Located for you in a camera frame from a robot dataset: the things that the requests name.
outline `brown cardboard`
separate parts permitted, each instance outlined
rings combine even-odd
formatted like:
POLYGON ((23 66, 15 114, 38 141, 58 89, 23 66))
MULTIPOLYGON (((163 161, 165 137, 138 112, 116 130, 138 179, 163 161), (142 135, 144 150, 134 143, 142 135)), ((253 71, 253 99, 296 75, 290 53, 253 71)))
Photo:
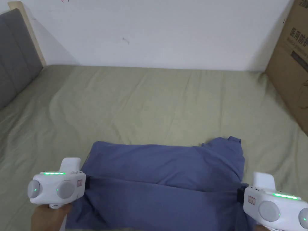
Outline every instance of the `brown cardboard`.
POLYGON ((266 74, 308 135, 308 0, 295 0, 266 74))

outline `human hand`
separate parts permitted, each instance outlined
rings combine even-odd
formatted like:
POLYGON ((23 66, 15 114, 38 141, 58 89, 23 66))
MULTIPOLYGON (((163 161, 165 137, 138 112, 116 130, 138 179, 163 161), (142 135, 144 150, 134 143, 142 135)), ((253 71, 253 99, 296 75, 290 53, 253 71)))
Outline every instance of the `human hand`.
POLYGON ((256 227, 254 228, 254 231, 269 231, 269 230, 263 225, 256 225, 256 227))
POLYGON ((38 206, 31 217, 31 231, 59 231, 71 208, 71 204, 58 209, 52 209, 49 205, 38 206))

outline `gray headboard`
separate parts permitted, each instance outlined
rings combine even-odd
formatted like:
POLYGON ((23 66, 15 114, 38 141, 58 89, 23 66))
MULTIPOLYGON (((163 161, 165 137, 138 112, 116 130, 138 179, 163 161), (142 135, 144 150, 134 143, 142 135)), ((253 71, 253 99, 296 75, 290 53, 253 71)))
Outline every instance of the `gray headboard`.
POLYGON ((7 106, 43 66, 18 9, 0 15, 0 110, 7 106))

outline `wrinkled fabric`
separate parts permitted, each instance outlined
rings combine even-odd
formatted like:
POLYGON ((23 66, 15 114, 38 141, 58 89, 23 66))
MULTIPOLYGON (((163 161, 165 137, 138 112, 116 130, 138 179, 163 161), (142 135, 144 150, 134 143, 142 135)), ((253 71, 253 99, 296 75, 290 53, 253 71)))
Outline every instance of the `wrinkled fabric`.
POLYGON ((234 137, 200 147, 96 142, 82 167, 89 189, 66 228, 250 230, 237 203, 244 163, 234 137))

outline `gray circular knob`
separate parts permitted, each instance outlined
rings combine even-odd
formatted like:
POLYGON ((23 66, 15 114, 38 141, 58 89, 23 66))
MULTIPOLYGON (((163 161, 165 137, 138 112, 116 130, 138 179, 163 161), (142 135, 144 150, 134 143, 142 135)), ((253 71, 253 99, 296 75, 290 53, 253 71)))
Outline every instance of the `gray circular knob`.
POLYGON ((39 195, 40 185, 37 180, 31 180, 28 184, 28 197, 36 198, 39 195))
POLYGON ((304 229, 308 229, 308 208, 302 209, 298 215, 299 223, 304 229))
POLYGON ((259 205, 261 217, 269 222, 277 221, 280 217, 280 211, 277 205, 271 201, 264 201, 259 205))
POLYGON ((67 199, 73 195, 75 186, 70 180, 62 181, 57 187, 57 195, 62 199, 67 199))

